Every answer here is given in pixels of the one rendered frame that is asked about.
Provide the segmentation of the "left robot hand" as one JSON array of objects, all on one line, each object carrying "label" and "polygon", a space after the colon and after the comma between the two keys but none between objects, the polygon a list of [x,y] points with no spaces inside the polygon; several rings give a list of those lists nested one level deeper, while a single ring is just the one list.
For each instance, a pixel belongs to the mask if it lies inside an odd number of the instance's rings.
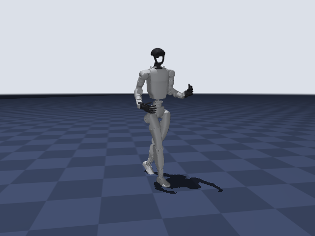
[{"label": "left robot hand", "polygon": [[190,86],[190,84],[188,84],[188,86],[189,86],[189,88],[186,91],[184,91],[185,92],[184,98],[193,95],[193,88],[192,88],[192,86]]}]

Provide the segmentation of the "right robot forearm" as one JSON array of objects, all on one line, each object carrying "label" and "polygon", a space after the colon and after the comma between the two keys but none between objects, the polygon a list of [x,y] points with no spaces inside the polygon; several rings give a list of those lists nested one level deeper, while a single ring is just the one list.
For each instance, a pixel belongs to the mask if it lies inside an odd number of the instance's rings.
[{"label": "right robot forearm", "polygon": [[134,97],[136,99],[137,108],[140,109],[140,104],[138,104],[138,102],[142,102],[142,95],[137,93],[137,89],[134,90]]}]

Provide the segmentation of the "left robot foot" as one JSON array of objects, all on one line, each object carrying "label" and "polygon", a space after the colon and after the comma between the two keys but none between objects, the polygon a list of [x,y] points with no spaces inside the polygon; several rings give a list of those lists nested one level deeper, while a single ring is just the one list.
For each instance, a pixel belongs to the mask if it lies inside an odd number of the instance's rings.
[{"label": "left robot foot", "polygon": [[148,174],[151,174],[151,175],[154,174],[152,166],[149,165],[149,167],[148,167],[147,161],[144,161],[142,165],[145,167]]}]

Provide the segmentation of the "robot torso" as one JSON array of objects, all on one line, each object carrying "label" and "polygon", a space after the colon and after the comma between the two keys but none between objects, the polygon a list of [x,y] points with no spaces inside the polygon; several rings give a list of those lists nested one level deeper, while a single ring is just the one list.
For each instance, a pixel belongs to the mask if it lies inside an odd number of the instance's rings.
[{"label": "robot torso", "polygon": [[[162,66],[161,66],[162,67]],[[156,105],[154,110],[157,118],[163,116],[164,114],[164,106],[162,106],[163,101],[160,99],[166,98],[168,92],[168,84],[169,84],[169,70],[162,67],[162,69],[155,69],[157,68],[154,66],[153,68],[150,66],[150,76],[146,79],[147,82],[147,92],[150,98],[155,99],[153,105]]]}]

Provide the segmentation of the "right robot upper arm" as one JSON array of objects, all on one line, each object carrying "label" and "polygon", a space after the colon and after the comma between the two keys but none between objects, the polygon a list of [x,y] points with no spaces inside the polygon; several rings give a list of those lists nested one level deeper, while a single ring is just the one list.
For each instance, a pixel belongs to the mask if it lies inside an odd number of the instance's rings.
[{"label": "right robot upper arm", "polygon": [[145,83],[145,80],[148,79],[149,76],[150,76],[150,70],[141,70],[140,71],[139,78],[137,81],[137,86],[136,86],[138,94],[142,95],[142,93],[143,93],[142,87]]}]

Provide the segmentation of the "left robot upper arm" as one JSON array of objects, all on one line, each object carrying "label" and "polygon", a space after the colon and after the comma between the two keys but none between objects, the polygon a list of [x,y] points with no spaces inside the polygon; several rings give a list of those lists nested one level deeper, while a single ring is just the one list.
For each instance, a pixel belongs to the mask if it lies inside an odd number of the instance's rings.
[{"label": "left robot upper arm", "polygon": [[175,91],[175,89],[173,88],[174,85],[174,76],[175,76],[175,72],[171,69],[169,70],[169,84],[168,84],[168,95],[173,95],[173,92]]}]

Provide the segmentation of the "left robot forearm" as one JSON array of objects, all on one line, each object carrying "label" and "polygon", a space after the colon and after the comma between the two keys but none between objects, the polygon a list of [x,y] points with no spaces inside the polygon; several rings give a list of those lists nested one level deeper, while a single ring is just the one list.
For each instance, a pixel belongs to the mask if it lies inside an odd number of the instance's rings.
[{"label": "left robot forearm", "polygon": [[173,96],[174,97],[177,97],[177,98],[180,98],[180,99],[184,99],[184,96],[185,96],[185,92],[178,92],[177,90],[175,90],[174,92],[173,92]]}]

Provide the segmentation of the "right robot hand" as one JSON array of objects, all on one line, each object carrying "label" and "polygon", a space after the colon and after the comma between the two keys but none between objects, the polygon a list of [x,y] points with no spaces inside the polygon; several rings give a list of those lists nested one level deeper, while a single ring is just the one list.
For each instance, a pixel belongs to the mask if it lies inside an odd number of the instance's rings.
[{"label": "right robot hand", "polygon": [[150,114],[154,114],[156,110],[156,108],[151,108],[151,107],[155,107],[156,105],[154,106],[150,106],[148,104],[150,104],[151,102],[148,102],[148,103],[142,103],[142,102],[138,102],[138,104],[140,104],[140,109],[150,113]]}]

